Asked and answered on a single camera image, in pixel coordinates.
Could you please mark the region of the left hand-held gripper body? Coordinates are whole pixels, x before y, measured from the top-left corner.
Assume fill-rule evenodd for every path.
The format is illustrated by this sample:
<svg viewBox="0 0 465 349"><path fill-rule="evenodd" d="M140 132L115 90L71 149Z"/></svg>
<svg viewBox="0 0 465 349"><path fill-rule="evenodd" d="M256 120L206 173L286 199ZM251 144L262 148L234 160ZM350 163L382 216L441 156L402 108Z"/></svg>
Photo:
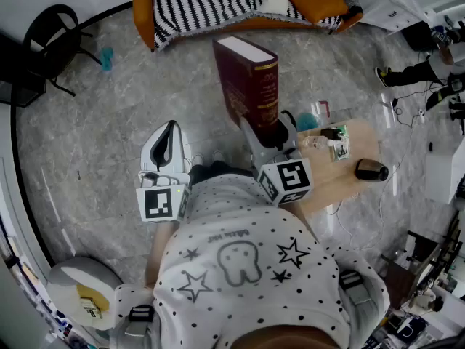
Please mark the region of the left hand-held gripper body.
<svg viewBox="0 0 465 349"><path fill-rule="evenodd" d="M188 169L185 158L185 172ZM170 172L168 164L159 170L141 170L151 172ZM171 185L136 189L141 219L144 222L181 222L185 217L190 197L189 185Z"/></svg>

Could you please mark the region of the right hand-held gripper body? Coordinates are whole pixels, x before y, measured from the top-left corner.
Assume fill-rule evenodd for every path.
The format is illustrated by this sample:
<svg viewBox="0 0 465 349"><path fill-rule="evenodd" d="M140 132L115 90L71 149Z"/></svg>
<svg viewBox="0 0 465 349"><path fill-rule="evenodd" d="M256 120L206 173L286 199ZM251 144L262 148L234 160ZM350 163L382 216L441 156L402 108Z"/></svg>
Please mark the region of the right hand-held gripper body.
<svg viewBox="0 0 465 349"><path fill-rule="evenodd" d="M286 143L281 150L252 142L251 161L255 180L274 206L300 201L313 190L310 160L296 142Z"/></svg>

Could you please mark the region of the person's left hand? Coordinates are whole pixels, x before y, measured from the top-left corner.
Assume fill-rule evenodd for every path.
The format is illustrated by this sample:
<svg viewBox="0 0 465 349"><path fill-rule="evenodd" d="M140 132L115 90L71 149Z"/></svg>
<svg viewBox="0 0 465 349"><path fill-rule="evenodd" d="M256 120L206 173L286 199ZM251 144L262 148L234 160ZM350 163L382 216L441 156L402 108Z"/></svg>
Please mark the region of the person's left hand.
<svg viewBox="0 0 465 349"><path fill-rule="evenodd" d="M190 176L182 172L140 171L138 174L141 188L167 187L171 185L189 185Z"/></svg>

